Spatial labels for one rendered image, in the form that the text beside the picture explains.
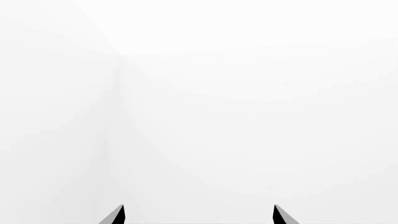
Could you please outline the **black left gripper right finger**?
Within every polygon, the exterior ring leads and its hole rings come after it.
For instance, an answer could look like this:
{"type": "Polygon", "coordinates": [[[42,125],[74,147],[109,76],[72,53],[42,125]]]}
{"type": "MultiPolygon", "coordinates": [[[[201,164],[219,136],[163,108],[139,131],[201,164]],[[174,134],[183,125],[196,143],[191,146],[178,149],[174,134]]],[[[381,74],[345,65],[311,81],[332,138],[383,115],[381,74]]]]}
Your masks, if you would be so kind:
{"type": "Polygon", "coordinates": [[[274,224],[300,224],[297,220],[292,218],[285,210],[279,205],[274,205],[272,214],[274,224]]]}

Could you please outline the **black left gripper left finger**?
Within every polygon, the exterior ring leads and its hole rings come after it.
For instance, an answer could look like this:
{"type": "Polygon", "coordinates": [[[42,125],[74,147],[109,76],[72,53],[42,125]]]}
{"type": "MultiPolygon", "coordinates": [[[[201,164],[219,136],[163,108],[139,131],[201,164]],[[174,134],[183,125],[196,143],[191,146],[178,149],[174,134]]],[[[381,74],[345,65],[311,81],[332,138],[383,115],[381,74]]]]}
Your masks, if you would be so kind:
{"type": "Polygon", "coordinates": [[[124,205],[115,208],[108,216],[101,220],[98,224],[124,224],[126,214],[124,205]]]}

